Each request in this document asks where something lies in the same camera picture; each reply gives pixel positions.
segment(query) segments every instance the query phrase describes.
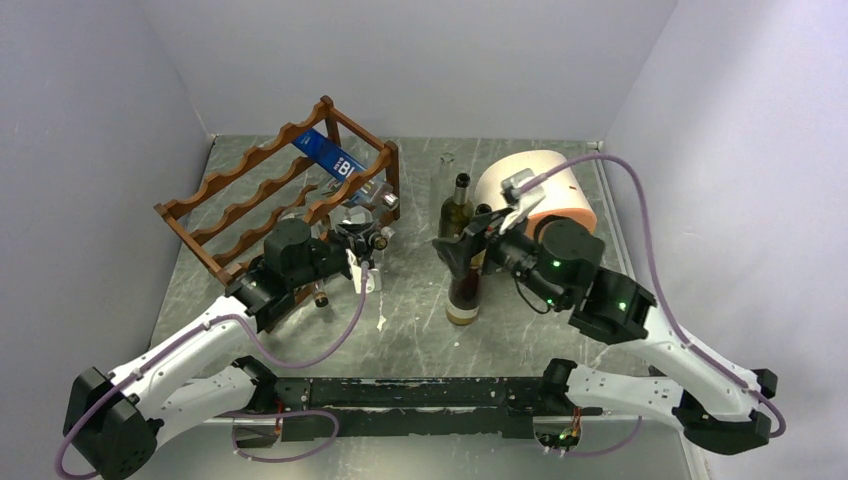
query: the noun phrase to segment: gray tabletop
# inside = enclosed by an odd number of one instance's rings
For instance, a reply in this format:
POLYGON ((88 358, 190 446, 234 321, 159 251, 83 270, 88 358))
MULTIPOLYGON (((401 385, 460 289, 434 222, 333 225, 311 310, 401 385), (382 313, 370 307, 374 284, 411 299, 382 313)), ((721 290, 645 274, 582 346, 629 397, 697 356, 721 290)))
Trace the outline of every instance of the gray tabletop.
MULTIPOLYGON (((222 136, 212 149, 207 173, 233 168, 242 152, 272 137, 222 136)), ((521 151, 555 150, 566 157, 586 153, 584 142, 454 138, 392 138, 400 148, 402 217, 393 224, 397 234, 388 249, 376 255, 382 262, 383 290, 369 295, 364 313, 353 334, 329 359, 313 367, 287 371, 272 369, 281 376, 518 376, 541 375, 551 358, 568 358, 613 373, 643 375, 640 359, 607 351, 605 346, 581 336, 567 324, 569 312, 538 315, 519 298, 508 276, 484 278, 480 318, 466 327, 454 326, 444 313, 449 275, 436 257, 428 218, 429 179, 433 163, 442 152, 456 157, 459 170, 477 178, 495 161, 521 151)), ((347 138, 343 147, 354 157, 373 160, 376 152, 359 139, 347 138)), ((299 152, 286 147, 230 185, 201 207, 188 221, 190 229, 214 224, 223 209, 249 198, 265 178, 277 177, 299 152)), ((595 235, 607 248, 603 265, 622 271, 623 259, 615 248, 614 225, 603 194, 597 166, 584 163, 574 168, 590 205, 598 216, 595 235)), ((290 203, 306 182, 326 179, 313 166, 308 176, 267 199, 250 214, 206 244, 210 252, 229 249, 246 228, 263 224, 271 210, 290 203)), ((319 198, 313 192, 307 205, 319 198)), ((260 253, 261 242, 244 258, 260 253)), ((156 345, 201 314, 222 293, 221 285, 183 247, 153 332, 156 345)), ((262 341, 277 356, 288 361, 305 360, 323 352, 350 321, 358 298, 353 285, 343 277, 328 282, 331 306, 318 309, 311 302, 293 312, 262 341)), ((231 355, 206 368, 208 376, 232 358, 251 354, 256 348, 244 342, 231 355)))

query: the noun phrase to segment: gray wall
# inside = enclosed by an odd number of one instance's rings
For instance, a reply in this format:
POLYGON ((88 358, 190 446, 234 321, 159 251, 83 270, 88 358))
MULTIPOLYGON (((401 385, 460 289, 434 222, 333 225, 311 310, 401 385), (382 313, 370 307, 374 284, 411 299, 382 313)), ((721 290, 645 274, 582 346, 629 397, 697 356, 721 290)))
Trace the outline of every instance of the gray wall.
POLYGON ((136 2, 0 2, 3 478, 55 478, 71 381, 146 349, 178 247, 152 206, 208 147, 136 2))
MULTIPOLYGON (((717 480, 848 472, 848 5, 683 1, 607 136, 649 196, 682 322, 780 376, 788 433, 717 480)), ((633 189, 610 167, 647 281, 633 189)))
POLYGON ((143 0, 214 133, 323 94, 378 135, 596 140, 675 0, 143 0))

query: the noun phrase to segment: bottle cap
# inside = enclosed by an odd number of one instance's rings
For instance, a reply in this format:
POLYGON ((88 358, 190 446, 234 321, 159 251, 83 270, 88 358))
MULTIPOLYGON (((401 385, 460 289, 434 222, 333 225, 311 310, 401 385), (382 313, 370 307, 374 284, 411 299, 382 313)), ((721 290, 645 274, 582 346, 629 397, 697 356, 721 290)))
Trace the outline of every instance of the bottle cap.
POLYGON ((467 173, 460 173, 456 176, 456 186, 462 188, 468 188, 471 185, 471 175, 467 173))

